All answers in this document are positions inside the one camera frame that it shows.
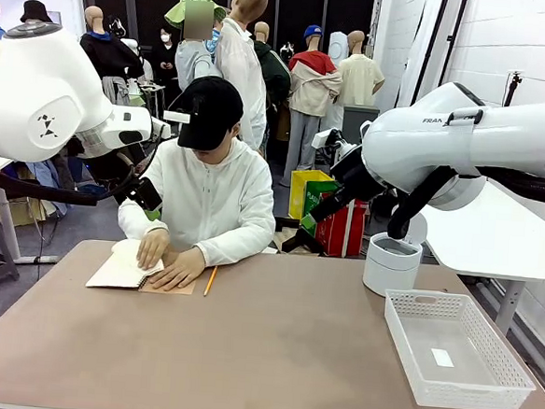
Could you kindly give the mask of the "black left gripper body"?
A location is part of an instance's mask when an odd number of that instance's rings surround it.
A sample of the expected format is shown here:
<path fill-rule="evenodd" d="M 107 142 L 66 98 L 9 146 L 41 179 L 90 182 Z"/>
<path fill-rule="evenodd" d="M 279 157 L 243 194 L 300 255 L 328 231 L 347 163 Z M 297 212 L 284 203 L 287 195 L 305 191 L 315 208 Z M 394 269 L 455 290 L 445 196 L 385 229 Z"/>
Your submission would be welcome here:
<path fill-rule="evenodd" d="M 134 176 L 124 189 L 126 197 L 136 202 L 146 211 L 158 210 L 162 200 L 158 190 L 146 176 Z"/>

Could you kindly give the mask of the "person's right hand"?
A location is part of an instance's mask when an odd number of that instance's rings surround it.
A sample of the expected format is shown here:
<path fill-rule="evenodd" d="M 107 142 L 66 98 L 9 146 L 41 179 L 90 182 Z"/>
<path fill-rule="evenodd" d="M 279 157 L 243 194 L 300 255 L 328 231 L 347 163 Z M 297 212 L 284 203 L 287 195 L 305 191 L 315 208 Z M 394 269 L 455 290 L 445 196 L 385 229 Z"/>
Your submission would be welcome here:
<path fill-rule="evenodd" d="M 154 267 L 169 245 L 170 237 L 166 229 L 156 228 L 147 232 L 142 237 L 137 251 L 138 266 L 143 270 Z"/>

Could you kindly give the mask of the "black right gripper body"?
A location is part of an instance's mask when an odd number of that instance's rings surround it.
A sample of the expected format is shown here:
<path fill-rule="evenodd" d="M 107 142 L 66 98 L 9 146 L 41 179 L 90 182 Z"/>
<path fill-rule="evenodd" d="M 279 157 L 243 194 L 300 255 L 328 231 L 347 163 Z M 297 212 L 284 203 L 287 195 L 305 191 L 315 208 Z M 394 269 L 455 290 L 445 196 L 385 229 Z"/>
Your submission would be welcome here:
<path fill-rule="evenodd" d="M 339 203 L 351 201 L 369 201 L 384 192 L 384 185 L 375 180 L 365 167 L 362 148 L 352 148 L 345 153 L 331 168 L 331 175 L 340 184 L 333 194 Z"/>

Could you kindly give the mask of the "person's left hand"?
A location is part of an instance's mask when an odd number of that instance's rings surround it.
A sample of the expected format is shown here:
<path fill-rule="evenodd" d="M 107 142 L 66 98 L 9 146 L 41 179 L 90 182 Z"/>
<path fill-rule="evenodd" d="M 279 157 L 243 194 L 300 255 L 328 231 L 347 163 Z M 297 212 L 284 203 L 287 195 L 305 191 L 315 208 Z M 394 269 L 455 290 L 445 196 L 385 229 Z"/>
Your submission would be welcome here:
<path fill-rule="evenodd" d="M 148 280 L 153 289 L 170 291 L 177 287 L 184 288 L 205 270 L 206 260 L 197 246 L 185 252 L 169 250 L 163 254 L 162 259 L 165 268 Z"/>

